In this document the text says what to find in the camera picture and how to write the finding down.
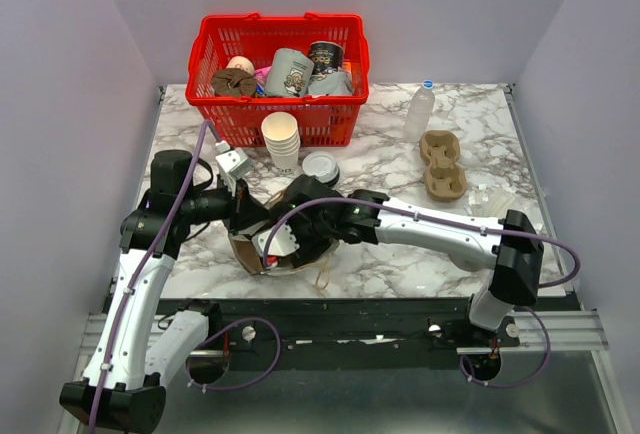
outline white plastic lid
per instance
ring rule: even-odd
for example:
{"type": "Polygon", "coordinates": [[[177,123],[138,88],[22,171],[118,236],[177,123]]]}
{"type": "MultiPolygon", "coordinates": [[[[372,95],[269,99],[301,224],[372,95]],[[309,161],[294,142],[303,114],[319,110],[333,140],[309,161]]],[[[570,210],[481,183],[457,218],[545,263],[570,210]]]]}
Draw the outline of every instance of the white plastic lid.
{"type": "Polygon", "coordinates": [[[329,183],[340,175],[338,163],[328,152],[312,152],[302,161],[302,170],[307,176],[316,176],[322,183],[329,183]]]}

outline plastic bottle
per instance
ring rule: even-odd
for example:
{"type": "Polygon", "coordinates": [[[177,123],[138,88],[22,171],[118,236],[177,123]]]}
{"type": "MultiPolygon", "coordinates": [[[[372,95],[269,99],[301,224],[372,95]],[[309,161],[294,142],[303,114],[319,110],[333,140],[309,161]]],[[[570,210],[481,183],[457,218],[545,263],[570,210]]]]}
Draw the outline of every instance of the plastic bottle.
{"type": "Polygon", "coordinates": [[[408,142],[418,142],[424,131],[427,130],[429,117],[436,102],[432,87],[433,82],[423,81],[420,89],[411,98],[403,129],[404,138],[408,142]]]}

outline marble table top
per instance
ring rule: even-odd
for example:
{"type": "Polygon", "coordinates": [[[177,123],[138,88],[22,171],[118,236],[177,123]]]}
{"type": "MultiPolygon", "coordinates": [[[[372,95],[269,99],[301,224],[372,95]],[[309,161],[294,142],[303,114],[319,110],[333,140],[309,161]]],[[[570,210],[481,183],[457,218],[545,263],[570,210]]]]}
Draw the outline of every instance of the marble table top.
{"type": "MultiPolygon", "coordinates": [[[[491,202],[498,193],[508,193],[513,201],[511,208],[526,213],[534,227],[544,232],[531,175],[501,87],[442,84],[434,88],[436,105],[428,128],[451,130],[458,136],[458,164],[464,168],[468,182],[464,197],[446,203],[429,198],[418,146],[402,139],[408,103],[417,89],[417,84],[372,85],[351,144],[315,149],[328,150],[338,160],[341,177],[337,189],[343,193],[358,188],[379,190],[413,205],[465,215],[480,215],[471,209],[476,199],[484,196],[491,202]]],[[[193,150],[202,117],[187,103],[184,91],[182,85],[167,87],[149,162],[159,150],[193,150]]],[[[302,149],[301,160],[310,151],[302,149]]],[[[255,162],[246,180],[260,201],[266,201],[295,178],[277,172],[266,149],[246,152],[255,162]]],[[[202,157],[213,164],[213,142],[205,144],[202,157]]],[[[204,171],[196,171],[196,180],[206,176],[204,171]]],[[[141,192],[148,186],[147,165],[141,192]]],[[[312,266],[281,277],[251,276],[233,255],[223,226],[214,223],[183,245],[162,297],[461,297],[476,292],[489,272],[463,271],[438,252],[370,244],[342,244],[319,276],[320,269],[312,266]]],[[[553,251],[547,247],[541,279],[557,279],[560,275],[553,251]]]]}

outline red basket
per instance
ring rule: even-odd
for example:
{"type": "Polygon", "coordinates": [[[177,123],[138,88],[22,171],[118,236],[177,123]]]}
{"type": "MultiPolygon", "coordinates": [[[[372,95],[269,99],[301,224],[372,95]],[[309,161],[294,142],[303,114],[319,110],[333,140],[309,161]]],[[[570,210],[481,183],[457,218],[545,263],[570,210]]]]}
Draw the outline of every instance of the red basket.
{"type": "Polygon", "coordinates": [[[286,111],[296,117],[304,146],[346,146],[351,141],[360,106],[369,96],[368,73],[369,48],[359,16],[312,13],[303,17],[262,17],[258,13],[208,16],[202,20],[191,51],[186,98],[234,146],[264,146],[260,125],[275,111],[286,111]],[[314,41],[331,41],[343,47],[345,60],[351,62],[353,96],[214,97],[211,78],[233,56],[245,56],[259,69],[271,65],[281,47],[306,54],[314,41]]]}

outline black can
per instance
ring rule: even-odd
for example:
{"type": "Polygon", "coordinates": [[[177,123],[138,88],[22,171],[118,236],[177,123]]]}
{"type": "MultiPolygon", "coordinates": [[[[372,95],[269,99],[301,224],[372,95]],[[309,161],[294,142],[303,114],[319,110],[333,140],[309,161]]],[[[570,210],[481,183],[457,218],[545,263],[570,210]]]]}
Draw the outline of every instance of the black can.
{"type": "Polygon", "coordinates": [[[335,42],[318,41],[311,44],[307,57],[313,61],[312,76],[324,76],[340,70],[344,49],[335,42]]]}

